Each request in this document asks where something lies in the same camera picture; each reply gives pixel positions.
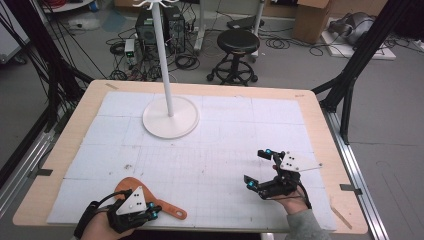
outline orange tool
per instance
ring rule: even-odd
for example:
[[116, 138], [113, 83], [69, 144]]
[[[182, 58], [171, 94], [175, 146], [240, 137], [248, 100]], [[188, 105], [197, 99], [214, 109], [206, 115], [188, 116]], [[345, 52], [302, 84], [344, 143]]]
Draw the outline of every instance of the orange tool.
[[[186, 219], [187, 217], [187, 212], [184, 211], [183, 209], [176, 207], [170, 203], [167, 203], [161, 199], [157, 199], [153, 193], [146, 187], [146, 185], [144, 185], [144, 183], [142, 183], [140, 180], [133, 178], [133, 177], [127, 177], [122, 179], [121, 182], [118, 183], [118, 186], [116, 186], [115, 188], [115, 192], [119, 192], [122, 190], [135, 190], [137, 189], [139, 186], [141, 186], [143, 188], [143, 194], [144, 194], [144, 198], [146, 200], [146, 202], [153, 202], [156, 206], [161, 206], [162, 207], [162, 211], [178, 218], [181, 220]], [[117, 195], [116, 198], [120, 198], [123, 199], [123, 195]]]

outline black stool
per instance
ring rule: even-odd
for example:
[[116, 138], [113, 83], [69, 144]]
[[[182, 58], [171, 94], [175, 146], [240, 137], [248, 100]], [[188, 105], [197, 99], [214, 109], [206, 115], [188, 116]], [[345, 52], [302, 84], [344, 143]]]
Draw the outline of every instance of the black stool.
[[[212, 81], [215, 75], [221, 79], [221, 85], [230, 83], [247, 86], [247, 82], [249, 81], [258, 81], [258, 77], [253, 72], [252, 67], [246, 62], [240, 61], [240, 58], [246, 54], [251, 54], [258, 50], [259, 39], [255, 34], [240, 29], [227, 30], [219, 34], [217, 43], [227, 55], [212, 69], [212, 73], [208, 74], [208, 81]], [[233, 59], [228, 59], [228, 55], [230, 54], [233, 55]], [[230, 68], [221, 67], [221, 65], [229, 62], [231, 62]], [[240, 64], [247, 67], [247, 69], [239, 70]]]

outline sleeve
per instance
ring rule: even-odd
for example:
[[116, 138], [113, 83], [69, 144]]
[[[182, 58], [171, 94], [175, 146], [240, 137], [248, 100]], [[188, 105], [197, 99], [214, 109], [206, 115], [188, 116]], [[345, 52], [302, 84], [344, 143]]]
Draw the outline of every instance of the sleeve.
[[290, 233], [285, 240], [331, 240], [321, 229], [311, 209], [287, 215]]

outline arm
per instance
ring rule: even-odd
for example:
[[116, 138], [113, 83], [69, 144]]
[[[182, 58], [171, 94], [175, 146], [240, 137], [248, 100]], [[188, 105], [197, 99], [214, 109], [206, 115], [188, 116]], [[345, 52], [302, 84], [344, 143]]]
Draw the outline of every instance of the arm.
[[288, 196], [279, 196], [275, 201], [283, 205], [287, 212], [287, 221], [290, 233], [286, 240], [330, 240], [327, 232], [321, 229], [314, 213], [308, 209], [304, 200], [303, 192], [298, 187], [296, 192]]
[[133, 232], [134, 229], [130, 229], [121, 234], [117, 233], [109, 226], [109, 220], [107, 218], [106, 212], [101, 212], [96, 214], [96, 216], [93, 217], [90, 223], [88, 223], [87, 227], [84, 230], [84, 234], [81, 237], [81, 240], [117, 240], [129, 236]]

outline stool legs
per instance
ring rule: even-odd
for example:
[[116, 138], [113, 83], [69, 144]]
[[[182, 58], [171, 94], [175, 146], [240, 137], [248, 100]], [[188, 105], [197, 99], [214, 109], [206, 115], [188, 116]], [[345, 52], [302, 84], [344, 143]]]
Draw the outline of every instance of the stool legs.
[[[244, 86], [248, 86], [247, 83], [249, 81], [256, 82], [258, 81], [258, 77], [254, 74], [252, 67], [243, 61], [240, 61], [240, 58], [243, 56], [235, 55], [233, 59], [228, 59], [227, 54], [221, 62], [216, 65], [212, 72], [208, 74], [207, 80], [212, 81], [214, 76], [216, 75], [221, 80], [221, 85], [225, 83], [229, 84], [243, 84]], [[221, 65], [231, 62], [230, 68], [223, 68]], [[239, 66], [244, 65], [247, 69], [239, 70]]]

